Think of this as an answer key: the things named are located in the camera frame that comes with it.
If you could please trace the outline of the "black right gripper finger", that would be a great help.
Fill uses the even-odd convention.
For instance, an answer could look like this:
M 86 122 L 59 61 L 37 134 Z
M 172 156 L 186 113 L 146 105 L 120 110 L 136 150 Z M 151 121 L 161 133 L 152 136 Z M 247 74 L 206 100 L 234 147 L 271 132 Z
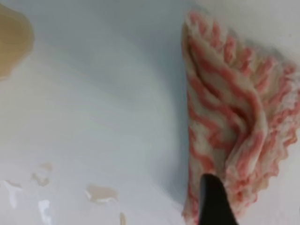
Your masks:
M 237 225 L 222 181 L 204 174 L 200 180 L 199 225 Z

